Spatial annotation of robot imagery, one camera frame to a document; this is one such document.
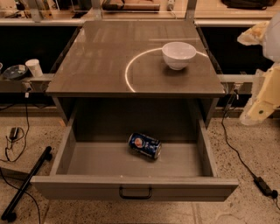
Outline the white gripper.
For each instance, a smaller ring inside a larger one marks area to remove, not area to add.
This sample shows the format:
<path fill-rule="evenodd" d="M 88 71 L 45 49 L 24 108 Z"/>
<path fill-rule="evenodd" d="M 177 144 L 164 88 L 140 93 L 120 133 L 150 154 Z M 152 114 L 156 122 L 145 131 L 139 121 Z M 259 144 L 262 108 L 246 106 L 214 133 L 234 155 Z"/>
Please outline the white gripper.
<path fill-rule="evenodd" d="M 265 58 L 280 62 L 280 12 L 270 21 L 253 25 L 242 32 L 237 41 L 245 46 L 262 46 Z M 280 65 L 274 64 L 266 72 L 259 69 L 254 75 L 251 97 L 248 99 L 240 121 L 244 125 L 256 125 L 280 107 Z"/>

